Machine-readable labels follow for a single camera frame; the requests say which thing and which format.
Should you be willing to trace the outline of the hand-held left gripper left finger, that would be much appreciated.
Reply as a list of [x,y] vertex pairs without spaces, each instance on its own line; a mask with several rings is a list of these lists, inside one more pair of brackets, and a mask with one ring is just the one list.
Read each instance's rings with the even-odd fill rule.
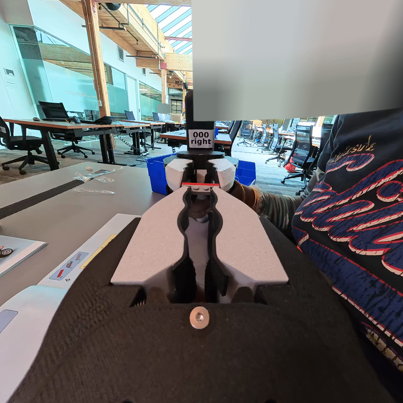
[[158,287],[179,303],[192,303],[197,293],[195,268],[189,256],[189,187],[180,189],[150,207],[128,243],[111,278],[114,285]]

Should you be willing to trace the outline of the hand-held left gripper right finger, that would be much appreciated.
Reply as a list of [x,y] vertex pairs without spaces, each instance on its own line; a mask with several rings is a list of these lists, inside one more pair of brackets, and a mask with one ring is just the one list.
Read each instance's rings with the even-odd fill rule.
[[206,301],[229,303],[240,287],[254,295],[261,285],[287,284],[288,275],[259,216],[218,186],[211,188],[210,201]]

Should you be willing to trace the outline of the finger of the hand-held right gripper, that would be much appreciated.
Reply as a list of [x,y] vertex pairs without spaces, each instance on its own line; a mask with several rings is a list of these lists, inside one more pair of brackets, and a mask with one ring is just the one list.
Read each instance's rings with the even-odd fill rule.
[[219,184],[220,189],[229,191],[235,180],[237,158],[215,158],[209,160],[211,183]]
[[194,173],[193,160],[185,158],[164,158],[167,186],[171,191],[178,190],[182,183],[190,183]]

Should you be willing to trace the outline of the blue plastic bin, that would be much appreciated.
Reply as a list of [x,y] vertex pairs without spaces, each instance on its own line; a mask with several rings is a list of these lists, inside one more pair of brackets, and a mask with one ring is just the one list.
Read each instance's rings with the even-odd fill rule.
[[[148,158],[147,168],[150,177],[152,191],[158,194],[167,195],[167,180],[164,170],[164,159],[176,156],[176,154],[166,154],[158,157]],[[239,160],[235,173],[235,179],[241,184],[252,185],[256,181],[255,163]]]

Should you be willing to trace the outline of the small red grey lego assembly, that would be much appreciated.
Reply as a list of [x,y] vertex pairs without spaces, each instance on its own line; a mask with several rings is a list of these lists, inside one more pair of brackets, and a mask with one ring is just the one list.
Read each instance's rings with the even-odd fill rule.
[[191,194],[193,195],[209,195],[211,189],[214,187],[220,187],[218,183],[189,183],[183,182],[181,187],[189,187]]

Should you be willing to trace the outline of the person's right hand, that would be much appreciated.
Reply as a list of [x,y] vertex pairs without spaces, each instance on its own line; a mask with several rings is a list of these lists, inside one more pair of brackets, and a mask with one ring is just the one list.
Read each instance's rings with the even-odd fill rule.
[[250,208],[255,208],[256,195],[253,188],[240,184],[237,180],[235,180],[230,194],[245,203]]

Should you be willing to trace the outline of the wooden top office desk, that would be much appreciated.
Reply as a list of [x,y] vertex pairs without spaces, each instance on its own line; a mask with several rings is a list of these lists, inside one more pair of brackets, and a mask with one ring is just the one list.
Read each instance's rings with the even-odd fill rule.
[[[237,133],[221,133],[214,140],[214,151],[224,152],[226,156],[231,156],[231,149]],[[186,130],[178,130],[167,132],[160,135],[161,138],[167,139],[167,144],[171,148],[179,148],[181,145],[187,144]]]
[[149,128],[150,124],[133,123],[133,122],[113,122],[107,125],[99,124],[84,124],[74,122],[55,122],[33,119],[5,119],[6,123],[21,126],[22,129],[37,130],[41,133],[44,140],[44,150],[48,162],[50,163],[50,170],[57,170],[59,168],[55,151],[51,144],[50,134],[52,133],[67,133],[72,131],[75,137],[83,137],[85,135],[97,135],[102,153],[103,164],[116,164],[114,160],[112,135],[118,131],[119,128],[125,129],[128,134],[137,134],[145,128]]

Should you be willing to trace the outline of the row of office chairs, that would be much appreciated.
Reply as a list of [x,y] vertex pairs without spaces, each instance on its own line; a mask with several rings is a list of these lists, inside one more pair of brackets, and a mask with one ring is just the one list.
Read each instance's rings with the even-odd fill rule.
[[232,155],[240,158],[238,180],[275,194],[301,195],[316,168],[322,128],[299,119],[292,128],[281,134],[279,124],[263,125],[255,127],[252,142],[236,138]]

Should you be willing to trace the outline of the clear plastic bag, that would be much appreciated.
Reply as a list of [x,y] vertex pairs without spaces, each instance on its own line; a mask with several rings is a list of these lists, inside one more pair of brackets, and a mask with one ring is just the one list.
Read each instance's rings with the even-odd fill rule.
[[73,177],[74,180],[82,181],[84,183],[89,182],[90,180],[98,180],[102,183],[111,183],[114,181],[114,178],[111,178],[110,175],[114,172],[120,170],[119,169],[112,169],[112,170],[105,170],[101,169],[96,172],[85,172],[84,174],[76,172],[75,176]]
[[93,189],[93,188],[85,188],[85,187],[76,187],[73,189],[74,192],[77,193],[85,193],[85,194],[108,194],[113,195],[115,194],[114,191],[104,190],[104,189]]

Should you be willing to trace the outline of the person's printed black shirt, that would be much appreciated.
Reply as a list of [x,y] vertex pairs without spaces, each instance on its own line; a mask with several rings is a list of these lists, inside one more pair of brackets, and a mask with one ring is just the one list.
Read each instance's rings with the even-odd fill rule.
[[292,231],[368,342],[377,375],[402,402],[402,108],[338,115],[317,183]]

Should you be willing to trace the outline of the black office chair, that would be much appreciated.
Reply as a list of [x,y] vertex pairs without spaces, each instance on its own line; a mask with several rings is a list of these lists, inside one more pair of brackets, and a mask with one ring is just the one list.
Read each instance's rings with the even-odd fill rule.
[[63,147],[63,148],[57,150],[57,154],[61,155],[61,158],[65,158],[65,153],[67,153],[68,151],[71,151],[71,150],[74,153],[82,153],[85,158],[88,158],[88,156],[85,154],[84,150],[91,152],[92,155],[95,154],[95,152],[92,151],[91,149],[87,149],[87,148],[78,146],[79,140],[82,140],[82,137],[76,137],[72,130],[69,130],[64,133],[50,132],[50,136],[54,140],[64,140],[64,141],[71,142],[71,145],[68,145],[67,147]]
[[20,162],[23,163],[18,168],[20,175],[25,175],[26,171],[23,169],[27,164],[34,165],[36,161],[49,164],[47,158],[34,156],[32,151],[36,151],[37,154],[42,154],[40,150],[40,146],[42,145],[42,140],[37,137],[27,136],[26,128],[22,128],[22,135],[15,136],[14,135],[14,124],[10,123],[8,126],[5,121],[0,118],[0,137],[1,137],[1,145],[5,146],[9,150],[19,150],[27,152],[26,157],[20,157],[17,159],[13,159],[1,164],[3,170],[9,170],[10,167],[8,165]]

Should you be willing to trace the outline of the open instruction booklet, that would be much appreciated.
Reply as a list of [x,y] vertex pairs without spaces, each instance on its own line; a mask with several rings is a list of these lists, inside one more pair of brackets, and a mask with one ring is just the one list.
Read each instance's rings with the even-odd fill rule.
[[35,357],[48,326],[71,284],[88,263],[138,215],[116,214],[82,246],[37,285],[30,286],[8,300],[1,310],[10,317],[2,324],[1,366],[9,360]]

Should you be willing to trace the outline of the car cover instruction booklet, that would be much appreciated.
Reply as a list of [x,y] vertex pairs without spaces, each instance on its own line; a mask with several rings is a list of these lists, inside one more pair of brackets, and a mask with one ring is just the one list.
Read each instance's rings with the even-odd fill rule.
[[0,275],[4,275],[47,245],[47,242],[0,236]]

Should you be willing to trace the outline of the wooden pillar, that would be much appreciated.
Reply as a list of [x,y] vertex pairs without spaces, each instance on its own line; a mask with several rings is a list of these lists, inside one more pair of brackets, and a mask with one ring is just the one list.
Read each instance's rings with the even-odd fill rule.
[[83,16],[88,35],[90,56],[94,77],[94,88],[97,94],[99,114],[101,117],[110,115],[106,74],[103,63],[100,41],[98,4],[94,0],[82,0]]

